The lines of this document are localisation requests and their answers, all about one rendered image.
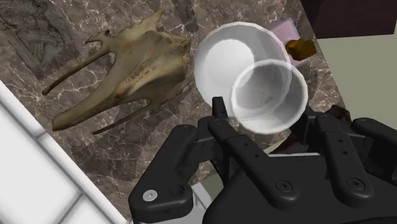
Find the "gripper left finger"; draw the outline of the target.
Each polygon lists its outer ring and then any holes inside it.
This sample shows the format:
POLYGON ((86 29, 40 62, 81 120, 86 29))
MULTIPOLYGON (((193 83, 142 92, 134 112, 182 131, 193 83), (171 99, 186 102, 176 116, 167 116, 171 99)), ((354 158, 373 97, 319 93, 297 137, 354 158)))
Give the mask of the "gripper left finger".
POLYGON ((133 222, 159 223, 191 213, 193 191, 188 181, 208 160, 216 164, 224 183, 230 180, 230 161, 235 160, 276 209, 290 209, 299 200, 299 188, 271 173, 270 157, 232 128, 223 98, 213 97, 212 115, 201 118, 197 126, 175 126, 130 193, 133 222))

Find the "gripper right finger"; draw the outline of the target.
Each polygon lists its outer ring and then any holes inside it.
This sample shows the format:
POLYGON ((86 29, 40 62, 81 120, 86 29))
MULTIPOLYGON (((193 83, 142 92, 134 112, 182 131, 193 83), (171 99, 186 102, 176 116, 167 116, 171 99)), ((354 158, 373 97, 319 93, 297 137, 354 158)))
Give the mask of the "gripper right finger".
POLYGON ((292 133, 326 161, 336 198, 349 207, 397 206, 397 130, 372 118, 351 120, 346 109, 307 107, 292 133))

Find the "small white cup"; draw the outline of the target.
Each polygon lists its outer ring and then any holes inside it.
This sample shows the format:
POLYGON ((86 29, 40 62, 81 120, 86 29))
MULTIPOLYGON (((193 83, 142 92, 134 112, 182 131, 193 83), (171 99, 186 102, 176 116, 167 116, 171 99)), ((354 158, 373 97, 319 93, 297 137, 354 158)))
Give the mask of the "small white cup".
POLYGON ((305 111, 309 98, 303 74, 282 60, 268 59, 245 68, 233 83, 233 116, 255 134, 289 129, 305 111))

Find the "large white bowl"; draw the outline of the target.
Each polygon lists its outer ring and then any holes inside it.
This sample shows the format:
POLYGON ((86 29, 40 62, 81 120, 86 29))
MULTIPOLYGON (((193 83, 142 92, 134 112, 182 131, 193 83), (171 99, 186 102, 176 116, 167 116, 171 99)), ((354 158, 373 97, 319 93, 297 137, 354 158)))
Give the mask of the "large white bowl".
POLYGON ((222 97, 227 114, 234 116, 230 94, 236 77, 255 62, 268 59, 290 61, 284 44, 272 31, 249 22, 223 24, 195 52, 196 88, 208 105, 213 97, 222 97))

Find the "brown lumpy object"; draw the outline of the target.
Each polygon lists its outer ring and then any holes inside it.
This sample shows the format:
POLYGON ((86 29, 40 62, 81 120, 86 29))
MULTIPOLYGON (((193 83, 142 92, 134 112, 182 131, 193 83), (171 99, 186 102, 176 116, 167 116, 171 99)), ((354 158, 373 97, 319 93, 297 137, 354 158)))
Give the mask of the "brown lumpy object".
POLYGON ((317 53, 314 42, 303 38, 288 41, 285 48, 292 59, 297 61, 302 61, 317 53))

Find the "pink box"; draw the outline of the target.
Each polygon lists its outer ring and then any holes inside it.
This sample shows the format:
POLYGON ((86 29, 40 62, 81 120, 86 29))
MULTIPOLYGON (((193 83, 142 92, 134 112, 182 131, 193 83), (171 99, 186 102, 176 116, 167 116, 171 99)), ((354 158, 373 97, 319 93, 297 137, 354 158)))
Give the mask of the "pink box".
POLYGON ((307 59, 295 60, 290 54, 292 46, 296 46, 297 41, 300 39, 300 35, 294 25, 291 18, 285 18, 272 22, 269 25, 269 29, 277 36, 277 38, 283 43, 285 50, 288 53, 290 63, 295 67, 300 67, 306 63, 307 59))

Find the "tan animal skull bone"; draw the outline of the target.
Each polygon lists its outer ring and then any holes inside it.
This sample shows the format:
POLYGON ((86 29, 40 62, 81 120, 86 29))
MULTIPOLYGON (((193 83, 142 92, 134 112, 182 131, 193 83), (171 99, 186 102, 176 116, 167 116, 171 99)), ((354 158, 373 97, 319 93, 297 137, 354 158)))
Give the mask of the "tan animal skull bone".
POLYGON ((191 39, 158 31, 157 22, 163 14, 164 10, 159 8, 139 23, 123 28, 115 36, 105 30, 87 39, 89 43, 101 42, 101 47, 46 87, 43 95, 48 95, 68 77, 108 53, 115 55, 115 61, 89 96, 53 118, 52 130, 74 127, 121 104, 142 99, 149 102, 99 129, 99 132, 104 132, 147 111, 158 113, 161 105, 174 99, 189 85, 193 80, 186 72, 191 39))

